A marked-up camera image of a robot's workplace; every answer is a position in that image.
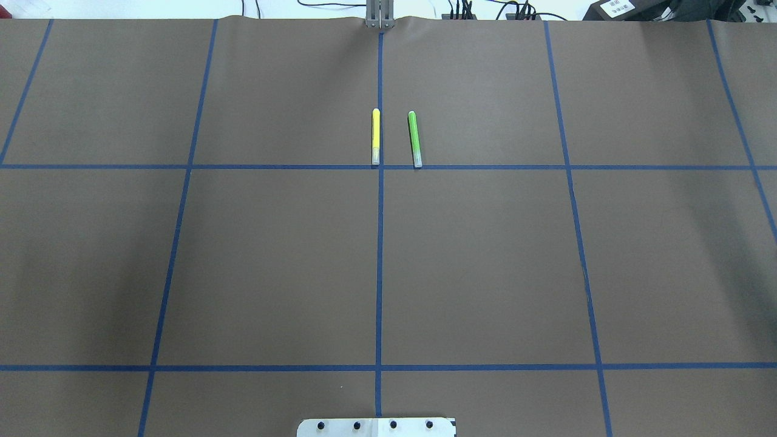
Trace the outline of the labelled black box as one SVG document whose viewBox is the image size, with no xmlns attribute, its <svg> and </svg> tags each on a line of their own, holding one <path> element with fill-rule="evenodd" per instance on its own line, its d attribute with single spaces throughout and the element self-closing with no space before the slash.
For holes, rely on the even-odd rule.
<svg viewBox="0 0 777 437">
<path fill-rule="evenodd" d="M 672 12 L 675 1 L 597 1 L 583 21 L 659 21 Z"/>
</svg>

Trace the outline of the brown paper table mat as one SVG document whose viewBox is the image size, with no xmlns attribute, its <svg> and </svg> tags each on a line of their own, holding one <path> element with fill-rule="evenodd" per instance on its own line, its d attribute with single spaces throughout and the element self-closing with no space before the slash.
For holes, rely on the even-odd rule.
<svg viewBox="0 0 777 437">
<path fill-rule="evenodd" d="M 3 436 L 775 435 L 773 24 L 3 20 L 1 210 Z"/>
</svg>

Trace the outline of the green marker pen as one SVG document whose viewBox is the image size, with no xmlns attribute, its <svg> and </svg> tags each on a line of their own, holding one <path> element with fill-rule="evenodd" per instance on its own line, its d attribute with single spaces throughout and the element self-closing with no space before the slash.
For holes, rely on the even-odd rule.
<svg viewBox="0 0 777 437">
<path fill-rule="evenodd" d="M 413 166 L 414 168 L 421 168 L 424 164 L 422 163 L 418 117 L 414 110 L 408 112 L 407 122 L 410 132 Z"/>
</svg>

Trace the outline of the yellow marker pen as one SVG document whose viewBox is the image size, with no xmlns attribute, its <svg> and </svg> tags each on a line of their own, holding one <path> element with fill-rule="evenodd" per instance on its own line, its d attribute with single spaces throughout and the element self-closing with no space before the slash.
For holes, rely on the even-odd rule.
<svg viewBox="0 0 777 437">
<path fill-rule="evenodd" d="M 381 110 L 374 108 L 371 115 L 371 165 L 381 163 Z"/>
</svg>

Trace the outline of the aluminium frame post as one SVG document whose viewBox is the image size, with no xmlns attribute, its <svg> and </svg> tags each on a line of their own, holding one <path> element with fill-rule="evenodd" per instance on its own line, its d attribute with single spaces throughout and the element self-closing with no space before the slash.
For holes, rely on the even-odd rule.
<svg viewBox="0 0 777 437">
<path fill-rule="evenodd" d="M 396 25 L 394 0 L 365 1 L 365 25 L 370 29 L 388 30 Z"/>
</svg>

